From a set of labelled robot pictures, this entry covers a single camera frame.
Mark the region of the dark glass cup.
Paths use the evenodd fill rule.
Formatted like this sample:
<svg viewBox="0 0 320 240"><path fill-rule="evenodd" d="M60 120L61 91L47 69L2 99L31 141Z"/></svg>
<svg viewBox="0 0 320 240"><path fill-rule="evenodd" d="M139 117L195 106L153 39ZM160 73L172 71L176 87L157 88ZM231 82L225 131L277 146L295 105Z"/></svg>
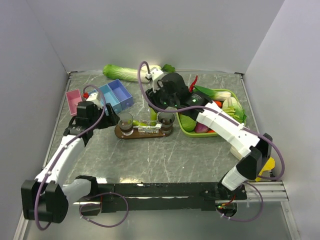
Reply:
<svg viewBox="0 0 320 240"><path fill-rule="evenodd" d="M173 129L175 115L171 112L160 112L157 115L158 122L161 124L160 130L163 134L169 135Z"/></svg>

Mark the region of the green toothpaste tube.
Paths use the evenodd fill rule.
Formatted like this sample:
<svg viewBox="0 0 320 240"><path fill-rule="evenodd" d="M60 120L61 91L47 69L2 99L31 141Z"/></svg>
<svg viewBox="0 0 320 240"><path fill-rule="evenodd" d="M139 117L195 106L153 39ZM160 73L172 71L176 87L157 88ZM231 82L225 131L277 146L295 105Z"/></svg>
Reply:
<svg viewBox="0 0 320 240"><path fill-rule="evenodd" d="M134 126L143 126L143 127L148 126L147 123L141 122L141 121L137 121L137 120L133 120L133 121L132 121L132 124L133 124Z"/></svg>
<svg viewBox="0 0 320 240"><path fill-rule="evenodd" d="M154 127L157 124L157 113L149 107L150 126Z"/></svg>

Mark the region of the frosted clear glass cup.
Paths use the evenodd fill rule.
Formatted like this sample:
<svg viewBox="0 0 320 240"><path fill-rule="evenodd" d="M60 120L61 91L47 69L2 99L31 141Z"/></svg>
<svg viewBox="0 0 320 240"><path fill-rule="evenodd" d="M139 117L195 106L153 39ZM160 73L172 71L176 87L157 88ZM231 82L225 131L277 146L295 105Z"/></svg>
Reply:
<svg viewBox="0 0 320 240"><path fill-rule="evenodd" d="M130 113L121 113L119 115L118 126L124 136L130 136L133 133L133 116Z"/></svg>

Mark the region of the clear textured plastic holder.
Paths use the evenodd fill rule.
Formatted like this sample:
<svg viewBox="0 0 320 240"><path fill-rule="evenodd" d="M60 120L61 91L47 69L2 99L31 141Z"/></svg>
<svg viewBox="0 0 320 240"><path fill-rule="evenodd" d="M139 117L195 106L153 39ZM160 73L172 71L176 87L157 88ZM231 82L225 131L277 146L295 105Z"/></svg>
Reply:
<svg viewBox="0 0 320 240"><path fill-rule="evenodd" d="M159 131L161 129L161 124L156 123L155 121L152 121L152 122L138 121L136 123L136 128L140 135L156 136L159 134Z"/></svg>

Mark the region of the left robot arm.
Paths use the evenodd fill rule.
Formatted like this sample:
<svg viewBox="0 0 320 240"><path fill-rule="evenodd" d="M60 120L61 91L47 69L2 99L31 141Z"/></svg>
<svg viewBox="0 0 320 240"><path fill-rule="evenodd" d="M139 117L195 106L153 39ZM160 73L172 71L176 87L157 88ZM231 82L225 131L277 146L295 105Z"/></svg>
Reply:
<svg viewBox="0 0 320 240"><path fill-rule="evenodd" d="M60 145L45 168L33 180L21 186L23 216L34 220L40 230L47 229L41 222L61 223L69 206L81 198L95 200L99 195L96 177L79 175L63 186L74 161L85 149L94 130L116 126L120 118L110 103L102 108L92 101L81 101L77 114L71 118L63 132Z"/></svg>

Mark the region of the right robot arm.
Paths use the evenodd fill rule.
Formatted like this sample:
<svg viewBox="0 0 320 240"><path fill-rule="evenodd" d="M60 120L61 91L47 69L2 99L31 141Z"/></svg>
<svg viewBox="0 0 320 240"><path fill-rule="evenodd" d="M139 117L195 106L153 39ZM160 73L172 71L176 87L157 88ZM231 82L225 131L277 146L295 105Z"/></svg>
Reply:
<svg viewBox="0 0 320 240"><path fill-rule="evenodd" d="M220 180L218 193L230 199L236 189L247 180L255 180L270 158L272 138L250 133L211 99L199 90L190 92L183 78L176 72L165 74L158 68L146 73L152 88L144 92L148 104L155 111L168 107L205 125L225 139L240 154L240 161Z"/></svg>

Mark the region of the yellow cabbage by arm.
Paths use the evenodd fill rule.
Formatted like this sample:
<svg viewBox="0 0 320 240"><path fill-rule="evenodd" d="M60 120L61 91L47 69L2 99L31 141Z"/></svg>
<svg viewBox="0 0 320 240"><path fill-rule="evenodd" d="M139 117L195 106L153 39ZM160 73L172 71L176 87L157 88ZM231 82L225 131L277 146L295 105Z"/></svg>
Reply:
<svg viewBox="0 0 320 240"><path fill-rule="evenodd" d="M275 167L275 161L268 164L270 156L263 153L256 147L251 147L251 152L246 157L242 157L235 147L231 147L230 152L239 160L235 165L237 172L247 180L258 181L261 174Z"/></svg>

